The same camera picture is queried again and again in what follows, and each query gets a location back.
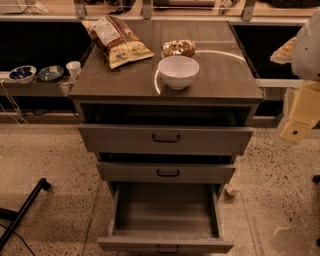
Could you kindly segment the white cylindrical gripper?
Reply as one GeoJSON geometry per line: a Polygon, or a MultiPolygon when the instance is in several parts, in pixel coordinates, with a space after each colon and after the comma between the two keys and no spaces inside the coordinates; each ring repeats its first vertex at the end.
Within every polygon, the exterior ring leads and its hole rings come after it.
{"type": "MultiPolygon", "coordinates": [[[[274,51],[270,60],[277,64],[291,62],[291,55],[296,38],[293,37],[274,51]]],[[[303,84],[295,90],[293,102],[281,129],[280,138],[297,144],[302,141],[320,121],[320,82],[303,84]]]]}

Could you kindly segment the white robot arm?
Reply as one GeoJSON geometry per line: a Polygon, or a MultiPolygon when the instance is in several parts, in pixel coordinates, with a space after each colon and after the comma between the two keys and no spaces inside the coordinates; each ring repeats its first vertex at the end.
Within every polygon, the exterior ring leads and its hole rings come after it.
{"type": "Polygon", "coordinates": [[[292,73],[304,80],[295,90],[293,102],[279,134],[289,143],[299,143],[320,121],[320,8],[295,37],[270,57],[278,64],[291,64],[292,73]]]}

